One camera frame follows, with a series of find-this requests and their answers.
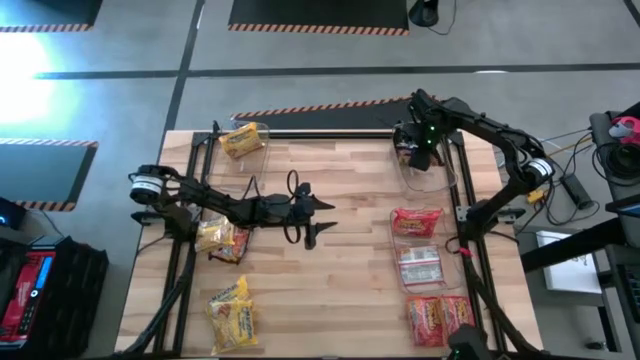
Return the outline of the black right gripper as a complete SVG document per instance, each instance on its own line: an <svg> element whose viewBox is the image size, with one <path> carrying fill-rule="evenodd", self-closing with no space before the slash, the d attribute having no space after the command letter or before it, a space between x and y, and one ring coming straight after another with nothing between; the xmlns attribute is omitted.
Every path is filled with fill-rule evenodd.
<svg viewBox="0 0 640 360"><path fill-rule="evenodd" d="M408 105L412 118L412 137L419 148L412 153L412 167L420 171L428 171L431 166L432 152L439 138L440 131L431 108L434 100L424 91L416 90L411 94Z"/></svg>

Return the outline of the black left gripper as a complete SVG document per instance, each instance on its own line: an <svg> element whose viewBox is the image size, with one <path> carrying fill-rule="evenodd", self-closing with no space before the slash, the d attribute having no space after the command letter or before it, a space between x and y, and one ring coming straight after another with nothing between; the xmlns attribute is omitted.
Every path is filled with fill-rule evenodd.
<svg viewBox="0 0 640 360"><path fill-rule="evenodd" d="M319 200L311 190L311 184L303 182L296 186L295 197L285 194L260 196L257 200L257 226L294 226L305 223L304 205L312 209L333 209L334 206ZM314 249L317 235L337 225L337 222L324 222L305 225L304 245Z"/></svg>

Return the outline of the clear plastic bin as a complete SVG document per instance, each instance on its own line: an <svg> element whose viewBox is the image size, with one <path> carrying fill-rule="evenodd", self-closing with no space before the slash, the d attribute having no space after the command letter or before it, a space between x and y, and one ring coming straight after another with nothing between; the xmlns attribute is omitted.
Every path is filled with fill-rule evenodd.
<svg viewBox="0 0 640 360"><path fill-rule="evenodd" d="M398 122L395 128L404 130L412 139L412 121ZM416 193L432 193L446 190L457 184L451 156L447 154L448 139L439 138L436 146L429 149L432 152L431 166L428 171L420 171L412 167L412 157L408 165L400 165L393 144L393 154L396 160L397 169L406 183L406 187Z"/></svg>
<svg viewBox="0 0 640 360"><path fill-rule="evenodd" d="M391 230L391 212L396 208L417 209L441 209L442 214L436 225L434 235L431 238L408 237L395 235ZM458 288L462 283L462 265L459 254L458 238L455 232L448 227L446 214L443 208L427 206L422 208L396 207L391 210L389 215L389 233L392 248L392 257L394 259L396 273L401 288L408 294L426 295L443 293L445 291ZM418 286L405 286L399 274L397 264L397 251L403 247L420 247L420 246L437 246L441 258L442 269L444 273L444 281Z"/></svg>
<svg viewBox="0 0 640 360"><path fill-rule="evenodd" d="M270 152L270 128L264 123L255 122L258 125L259 136L264 146L237 159L229 157L219 142L221 136L229 134L249 122L255 121L232 121L229 129L221 131L214 143L213 155L209 161L210 167L207 170L208 184L216 190L230 193L233 196L240 196L250 181L253 181L253 186L259 190L263 188L263 174Z"/></svg>

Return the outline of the black hazard-striped floor mat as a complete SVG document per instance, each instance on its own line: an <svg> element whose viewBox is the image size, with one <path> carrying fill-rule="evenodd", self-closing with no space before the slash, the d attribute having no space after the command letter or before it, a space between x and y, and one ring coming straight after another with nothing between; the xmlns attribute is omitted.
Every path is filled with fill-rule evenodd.
<svg viewBox="0 0 640 360"><path fill-rule="evenodd" d="M71 212L99 143L0 138L0 197L26 209Z"/></svg>
<svg viewBox="0 0 640 360"><path fill-rule="evenodd" d="M234 0L235 32L407 36L406 0Z"/></svg>
<svg viewBox="0 0 640 360"><path fill-rule="evenodd" d="M103 0L0 0L0 33L91 30Z"/></svg>
<svg viewBox="0 0 640 360"><path fill-rule="evenodd" d="M275 130L379 130L410 121L410 96L238 112L233 121L259 122Z"/></svg>

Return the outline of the black floor stand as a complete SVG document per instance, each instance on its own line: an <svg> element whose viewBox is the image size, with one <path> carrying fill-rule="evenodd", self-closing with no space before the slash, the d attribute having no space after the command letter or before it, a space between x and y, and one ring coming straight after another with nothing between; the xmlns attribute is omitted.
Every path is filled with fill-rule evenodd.
<svg viewBox="0 0 640 360"><path fill-rule="evenodd" d="M408 11L409 20L419 27L432 27L439 21L439 0L416 0Z"/></svg>

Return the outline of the black power brick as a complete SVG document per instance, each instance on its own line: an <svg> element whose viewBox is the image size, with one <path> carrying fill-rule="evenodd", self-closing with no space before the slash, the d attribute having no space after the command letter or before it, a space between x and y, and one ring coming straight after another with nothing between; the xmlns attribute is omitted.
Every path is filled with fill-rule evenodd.
<svg viewBox="0 0 640 360"><path fill-rule="evenodd" d="M560 184L578 210L589 209L595 204L575 174L563 175Z"/></svg>

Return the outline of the black desk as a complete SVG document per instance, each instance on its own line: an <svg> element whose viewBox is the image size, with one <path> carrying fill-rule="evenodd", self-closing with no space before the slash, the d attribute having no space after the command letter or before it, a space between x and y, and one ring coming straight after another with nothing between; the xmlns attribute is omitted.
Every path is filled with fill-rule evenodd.
<svg viewBox="0 0 640 360"><path fill-rule="evenodd" d="M640 220L640 195L605 206L616 217L521 256L526 272L557 265L603 249L610 269L598 274L604 288L616 289L637 360L640 360L640 230L625 233L621 219Z"/></svg>

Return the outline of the grey side table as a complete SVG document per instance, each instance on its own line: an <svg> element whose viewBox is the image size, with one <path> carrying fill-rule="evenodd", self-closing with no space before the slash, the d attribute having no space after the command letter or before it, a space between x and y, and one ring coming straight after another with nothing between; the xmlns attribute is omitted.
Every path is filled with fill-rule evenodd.
<svg viewBox="0 0 640 360"><path fill-rule="evenodd" d="M592 165L596 173L606 181L613 200L640 194L640 177L634 179L619 178L612 172L607 163L613 144L618 143L616 139L610 136L609 129L613 125L613 119L619 114L620 111L605 111L603 113L593 113L589 116L591 134L596 145L596 150L592 154Z"/></svg>

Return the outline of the white box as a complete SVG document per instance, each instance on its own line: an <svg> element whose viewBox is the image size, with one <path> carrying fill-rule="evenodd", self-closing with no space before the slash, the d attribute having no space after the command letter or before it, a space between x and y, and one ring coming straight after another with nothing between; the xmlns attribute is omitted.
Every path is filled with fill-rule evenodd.
<svg viewBox="0 0 640 360"><path fill-rule="evenodd" d="M579 255L543 268L547 290L584 294L602 293L592 254Z"/></svg>

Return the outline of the black device with green light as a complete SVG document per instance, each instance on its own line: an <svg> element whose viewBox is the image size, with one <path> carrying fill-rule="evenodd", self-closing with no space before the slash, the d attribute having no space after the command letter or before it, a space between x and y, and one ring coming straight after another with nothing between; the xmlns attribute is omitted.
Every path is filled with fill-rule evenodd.
<svg viewBox="0 0 640 360"><path fill-rule="evenodd" d="M469 324L462 324L447 340L451 350L447 360L493 360L486 333Z"/></svg>

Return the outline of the red and white object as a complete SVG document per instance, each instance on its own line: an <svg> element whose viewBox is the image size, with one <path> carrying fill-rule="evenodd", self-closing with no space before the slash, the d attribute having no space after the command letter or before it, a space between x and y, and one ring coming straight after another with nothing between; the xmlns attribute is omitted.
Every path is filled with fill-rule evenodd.
<svg viewBox="0 0 640 360"><path fill-rule="evenodd" d="M608 134L621 144L640 146L640 119L633 116L614 118Z"/></svg>

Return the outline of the black plastic crate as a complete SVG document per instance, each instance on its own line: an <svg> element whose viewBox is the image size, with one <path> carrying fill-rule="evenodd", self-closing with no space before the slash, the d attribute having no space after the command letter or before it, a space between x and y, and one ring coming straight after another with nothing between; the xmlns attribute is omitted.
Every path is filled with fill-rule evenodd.
<svg viewBox="0 0 640 360"><path fill-rule="evenodd" d="M107 253L69 236L43 236L34 252L51 252L29 344L37 360L66 360L88 347L106 272Z"/></svg>

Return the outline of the red device with blue screen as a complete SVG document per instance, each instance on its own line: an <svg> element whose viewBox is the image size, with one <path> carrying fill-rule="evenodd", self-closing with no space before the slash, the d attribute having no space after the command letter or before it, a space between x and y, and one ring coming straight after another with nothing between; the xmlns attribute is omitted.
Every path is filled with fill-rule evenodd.
<svg viewBox="0 0 640 360"><path fill-rule="evenodd" d="M55 257L54 251L26 253L0 319L0 346L22 346L29 339Z"/></svg>

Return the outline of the black device with blue light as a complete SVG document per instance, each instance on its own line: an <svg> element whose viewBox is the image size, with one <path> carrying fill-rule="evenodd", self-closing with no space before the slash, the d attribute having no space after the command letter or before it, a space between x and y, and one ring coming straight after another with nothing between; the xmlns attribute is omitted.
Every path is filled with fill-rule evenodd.
<svg viewBox="0 0 640 360"><path fill-rule="evenodd" d="M0 197L0 227L19 230L26 214L27 210L23 206Z"/></svg>

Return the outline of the black aluminium rig frame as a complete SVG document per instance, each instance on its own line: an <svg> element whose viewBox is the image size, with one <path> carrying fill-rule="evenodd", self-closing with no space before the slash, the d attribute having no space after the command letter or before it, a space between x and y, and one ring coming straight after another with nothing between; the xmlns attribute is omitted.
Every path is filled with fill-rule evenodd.
<svg viewBox="0 0 640 360"><path fill-rule="evenodd" d="M448 348L414 347L405 295L400 289L389 219L396 207L439 205L438 231L446 241L456 229L449 190L409 195L392 159L390 131L276 131L261 193L286 192L287 172L296 169L318 198L336 206L315 222L339 222L323 231L313 250L289 244L281 228L256 230L240 265L197 255L180 354L211 356L213 332L206 302L247 276L254 302L257 345L220 358L441 358ZM153 245L136 256L115 351L124 351L158 311L172 245ZM526 340L541 349L526 276L517 245L486 236L496 297Z"/></svg>

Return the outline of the black side bracket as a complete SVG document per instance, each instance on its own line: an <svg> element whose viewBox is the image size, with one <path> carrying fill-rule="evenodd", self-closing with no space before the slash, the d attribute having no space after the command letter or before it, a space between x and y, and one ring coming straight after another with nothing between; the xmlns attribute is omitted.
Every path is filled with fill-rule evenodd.
<svg viewBox="0 0 640 360"><path fill-rule="evenodd" d="M149 226L164 220L163 216L155 211L137 211L131 214L131 218L141 226Z"/></svg>
<svg viewBox="0 0 640 360"><path fill-rule="evenodd" d="M518 218L526 214L524 208L519 207L504 207L496 213L496 218L499 222L514 223Z"/></svg>

